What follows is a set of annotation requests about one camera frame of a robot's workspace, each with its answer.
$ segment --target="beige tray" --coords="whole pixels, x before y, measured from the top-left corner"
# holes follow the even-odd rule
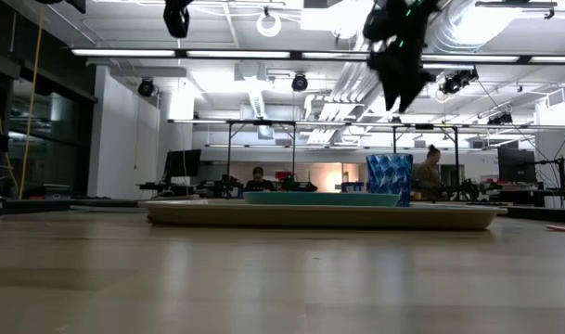
[[[415,203],[410,208],[253,205],[242,200],[147,201],[159,224],[354,227],[392,229],[484,229],[503,209]]]

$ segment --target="tray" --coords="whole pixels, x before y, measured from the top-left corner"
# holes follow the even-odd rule
[[[157,224],[350,227],[475,230],[506,210],[416,203],[409,208],[317,205],[255,205],[241,200],[147,201],[148,219]]]
[[[248,204],[394,207],[399,195],[316,192],[245,192]]]

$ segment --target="computer monitor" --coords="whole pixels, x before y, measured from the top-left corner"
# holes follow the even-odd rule
[[[197,176],[201,149],[169,151],[164,164],[164,181],[171,183],[172,177]]]
[[[498,148],[499,178],[508,182],[535,183],[535,156],[523,149]]]

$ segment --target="table surface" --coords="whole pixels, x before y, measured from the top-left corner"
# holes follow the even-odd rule
[[[565,333],[565,233],[0,218],[0,333]]]

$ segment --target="person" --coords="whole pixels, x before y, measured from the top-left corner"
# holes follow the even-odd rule
[[[263,168],[255,167],[253,168],[253,179],[250,180],[245,186],[245,191],[276,191],[274,185],[263,179]]]
[[[417,188],[425,199],[437,200],[441,197],[441,179],[437,171],[437,163],[440,160],[441,151],[430,145],[427,159],[420,164],[415,173]]]

